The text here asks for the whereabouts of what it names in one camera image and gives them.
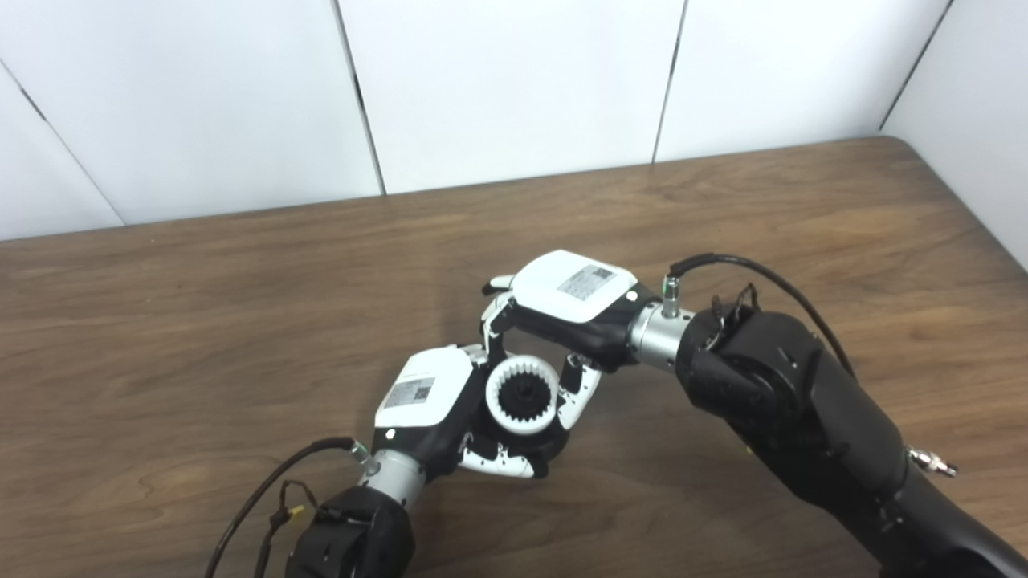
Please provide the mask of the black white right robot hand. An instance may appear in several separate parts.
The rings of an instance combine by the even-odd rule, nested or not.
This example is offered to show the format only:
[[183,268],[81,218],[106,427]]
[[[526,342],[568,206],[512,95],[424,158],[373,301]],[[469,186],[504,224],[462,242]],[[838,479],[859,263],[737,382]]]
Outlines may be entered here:
[[482,293],[493,298],[479,330],[489,359],[506,355],[503,335],[512,329],[562,345],[580,357],[572,388],[556,420],[565,430],[579,421],[598,387],[596,373],[639,363],[630,345],[632,326],[658,296],[625,268],[565,250],[551,251],[514,275],[491,279]]

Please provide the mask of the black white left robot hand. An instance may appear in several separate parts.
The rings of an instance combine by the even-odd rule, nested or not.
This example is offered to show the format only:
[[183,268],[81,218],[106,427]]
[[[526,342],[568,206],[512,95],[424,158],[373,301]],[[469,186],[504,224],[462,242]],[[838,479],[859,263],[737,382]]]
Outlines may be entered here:
[[458,467],[542,478],[570,441],[559,404],[557,374],[541,358],[431,348],[407,360],[376,409],[372,454],[411,458],[428,482]]

